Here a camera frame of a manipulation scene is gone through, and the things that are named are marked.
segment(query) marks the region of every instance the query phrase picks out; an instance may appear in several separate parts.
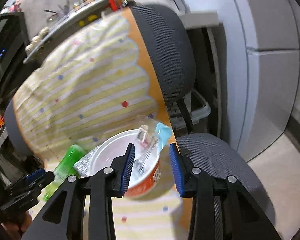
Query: gray mesh fabric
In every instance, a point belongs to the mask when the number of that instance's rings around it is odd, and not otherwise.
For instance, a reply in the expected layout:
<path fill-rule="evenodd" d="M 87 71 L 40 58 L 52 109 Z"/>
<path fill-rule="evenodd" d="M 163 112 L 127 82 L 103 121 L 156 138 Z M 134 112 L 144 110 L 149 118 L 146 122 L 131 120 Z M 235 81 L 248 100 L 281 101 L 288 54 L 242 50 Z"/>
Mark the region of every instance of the gray mesh fabric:
<path fill-rule="evenodd" d="M 204 133 L 178 137 L 177 143 L 181 155 L 189 157 L 195 166 L 211 176 L 223 179 L 229 175 L 237 177 L 274 224 L 274 207 L 263 185 L 248 164 L 227 143 Z M 216 239 L 222 239 L 219 211 L 220 201 L 215 198 Z"/>
<path fill-rule="evenodd" d="M 179 17 L 162 5 L 131 6 L 146 45 L 166 105 L 188 93 L 194 85 L 192 47 Z"/>

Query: green bottle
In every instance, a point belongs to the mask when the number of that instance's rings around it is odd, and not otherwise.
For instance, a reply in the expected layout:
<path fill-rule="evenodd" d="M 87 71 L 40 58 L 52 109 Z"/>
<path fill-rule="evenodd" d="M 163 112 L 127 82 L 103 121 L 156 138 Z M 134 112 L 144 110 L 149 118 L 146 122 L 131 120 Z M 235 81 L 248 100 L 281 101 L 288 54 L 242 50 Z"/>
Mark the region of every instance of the green bottle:
<path fill-rule="evenodd" d="M 57 188 L 63 183 L 63 181 L 70 175 L 76 175 L 80 177 L 77 171 L 73 168 L 73 165 L 80 160 L 87 153 L 79 145 L 72 145 L 66 152 L 65 157 L 54 169 L 54 181 L 46 187 L 46 193 L 43 196 L 43 200 L 47 202 Z"/>

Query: human hand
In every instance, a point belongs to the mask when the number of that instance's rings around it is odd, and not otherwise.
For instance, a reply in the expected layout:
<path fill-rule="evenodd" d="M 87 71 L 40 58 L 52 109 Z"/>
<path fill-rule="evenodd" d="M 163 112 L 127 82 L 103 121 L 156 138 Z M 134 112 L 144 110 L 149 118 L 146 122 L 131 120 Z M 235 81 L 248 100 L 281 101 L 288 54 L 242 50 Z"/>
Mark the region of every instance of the human hand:
<path fill-rule="evenodd" d="M 29 212 L 27 211 L 25 219 L 21 226 L 18 226 L 17 224 L 12 222 L 1 223 L 1 225 L 13 240 L 20 240 L 22 237 L 20 233 L 23 234 L 28 229 L 31 222 L 32 222 L 32 217 L 29 215 Z"/>

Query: floor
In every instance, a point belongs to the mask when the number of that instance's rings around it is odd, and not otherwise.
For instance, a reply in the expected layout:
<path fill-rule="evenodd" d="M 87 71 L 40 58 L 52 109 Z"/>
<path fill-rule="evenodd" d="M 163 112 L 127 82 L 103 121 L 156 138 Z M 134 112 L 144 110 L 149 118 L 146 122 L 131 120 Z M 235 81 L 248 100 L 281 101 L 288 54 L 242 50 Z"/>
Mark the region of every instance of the floor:
<path fill-rule="evenodd" d="M 283 134 L 248 164 L 263 183 L 274 205 L 275 228 L 283 240 L 290 240 L 300 228 L 299 152 Z"/>

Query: silver screw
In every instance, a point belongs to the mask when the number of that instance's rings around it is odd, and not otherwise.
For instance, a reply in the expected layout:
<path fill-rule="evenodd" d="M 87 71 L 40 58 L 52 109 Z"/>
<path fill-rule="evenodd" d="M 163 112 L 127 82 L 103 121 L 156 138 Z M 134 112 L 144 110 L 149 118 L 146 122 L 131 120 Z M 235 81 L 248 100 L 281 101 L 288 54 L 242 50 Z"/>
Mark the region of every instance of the silver screw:
<path fill-rule="evenodd" d="M 105 174 L 110 174 L 112 171 L 113 171 L 113 169 L 111 167 L 106 167 L 106 168 L 103 169 L 103 172 Z"/>
<path fill-rule="evenodd" d="M 231 183 L 237 182 L 237 178 L 236 178 L 235 176 L 229 176 L 229 177 L 228 177 L 228 180 L 229 180 L 229 182 L 231 182 Z"/>
<path fill-rule="evenodd" d="M 76 179 L 77 179 L 77 177 L 74 176 L 74 175 L 71 175 L 71 176 L 68 177 L 69 182 L 74 182 Z"/>
<path fill-rule="evenodd" d="M 197 167 L 192 168 L 191 171 L 192 171 L 193 174 L 199 174 L 201 172 L 201 170 Z"/>

